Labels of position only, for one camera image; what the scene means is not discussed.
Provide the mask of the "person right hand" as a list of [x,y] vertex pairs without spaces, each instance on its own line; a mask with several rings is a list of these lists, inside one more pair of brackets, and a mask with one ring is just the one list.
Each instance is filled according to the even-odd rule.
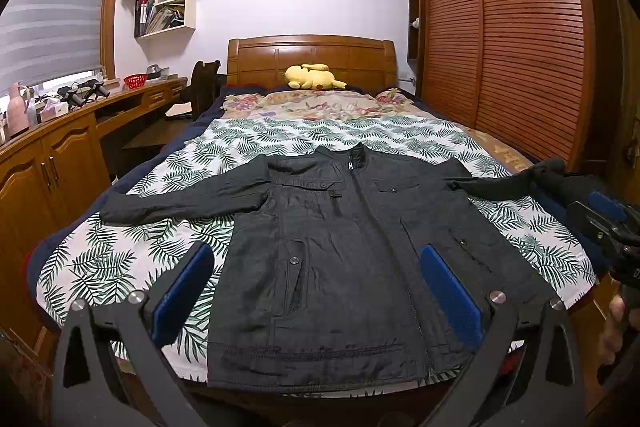
[[625,301],[621,295],[615,295],[608,305],[608,317],[599,337],[598,351],[600,361],[612,365],[623,346],[623,318]]

